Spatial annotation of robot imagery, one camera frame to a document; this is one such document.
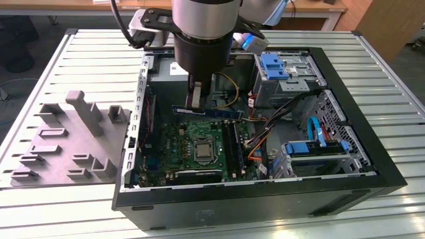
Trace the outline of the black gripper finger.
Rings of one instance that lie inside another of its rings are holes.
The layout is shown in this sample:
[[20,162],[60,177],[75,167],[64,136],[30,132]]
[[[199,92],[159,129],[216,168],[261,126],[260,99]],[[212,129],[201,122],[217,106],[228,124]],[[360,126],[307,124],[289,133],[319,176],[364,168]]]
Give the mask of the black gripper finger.
[[207,100],[211,94],[212,87],[212,74],[201,75],[201,110],[204,111],[207,108]]
[[185,109],[195,113],[204,113],[208,95],[208,88],[203,82],[189,82]]

